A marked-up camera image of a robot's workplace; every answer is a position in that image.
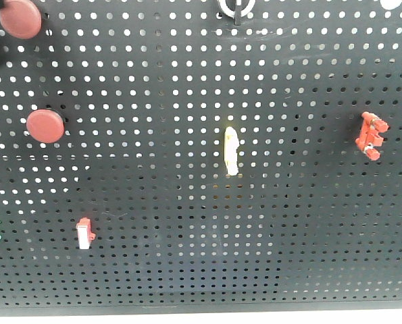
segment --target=red round button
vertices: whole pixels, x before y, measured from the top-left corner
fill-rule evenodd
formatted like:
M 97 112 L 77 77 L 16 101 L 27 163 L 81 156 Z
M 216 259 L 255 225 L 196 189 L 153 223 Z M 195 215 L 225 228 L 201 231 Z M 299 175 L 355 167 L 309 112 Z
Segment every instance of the red round button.
M 42 143 L 54 143 L 64 135 L 63 119 L 48 109 L 33 111 L 26 120 L 26 129 Z
M 4 0 L 0 23 L 13 37 L 30 39 L 41 29 L 41 14 L 31 0 Z

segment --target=pegboard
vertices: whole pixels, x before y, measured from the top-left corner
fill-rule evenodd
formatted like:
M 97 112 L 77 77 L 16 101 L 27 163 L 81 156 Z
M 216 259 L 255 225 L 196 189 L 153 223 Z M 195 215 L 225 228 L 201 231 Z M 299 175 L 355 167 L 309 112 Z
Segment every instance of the pegboard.
M 402 4 L 34 2 L 38 36 L 0 25 L 0 315 L 402 307 Z

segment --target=red knob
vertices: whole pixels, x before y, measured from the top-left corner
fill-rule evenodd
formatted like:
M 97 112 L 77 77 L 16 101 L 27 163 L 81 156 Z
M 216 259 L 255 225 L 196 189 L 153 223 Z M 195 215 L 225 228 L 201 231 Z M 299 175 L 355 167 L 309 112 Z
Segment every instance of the red knob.
M 31 0 L 4 0 L 0 23 L 13 37 L 30 39 L 41 29 L 41 14 Z
M 35 140 L 42 143 L 54 143 L 64 135 L 64 122 L 58 113 L 39 109 L 28 116 L 26 129 Z

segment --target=red bracket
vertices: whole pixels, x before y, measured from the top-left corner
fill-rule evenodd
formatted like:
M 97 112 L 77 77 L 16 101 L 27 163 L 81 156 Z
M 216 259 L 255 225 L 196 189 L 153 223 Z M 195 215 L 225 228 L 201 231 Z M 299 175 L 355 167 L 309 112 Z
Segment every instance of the red bracket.
M 95 239 L 95 234 L 91 232 L 91 220 L 83 217 L 79 223 L 76 224 L 78 230 L 79 249 L 88 250 L 91 245 L 91 241 Z
M 369 159 L 376 161 L 379 159 L 380 153 L 374 146 L 381 146 L 382 142 L 384 142 L 384 138 L 379 136 L 379 133 L 386 132 L 388 124 L 374 113 L 365 111 L 361 116 L 364 118 L 363 126 L 361 127 L 360 136 L 355 140 L 355 143 Z

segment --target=yellow-white plastic piece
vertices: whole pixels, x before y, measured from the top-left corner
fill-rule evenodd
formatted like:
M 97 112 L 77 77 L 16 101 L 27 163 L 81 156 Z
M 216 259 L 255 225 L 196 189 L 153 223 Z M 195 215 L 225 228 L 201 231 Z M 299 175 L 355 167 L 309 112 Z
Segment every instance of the yellow-white plastic piece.
M 238 174 L 238 154 L 237 148 L 240 146 L 238 134 L 232 127 L 227 127 L 225 131 L 225 164 L 230 176 Z

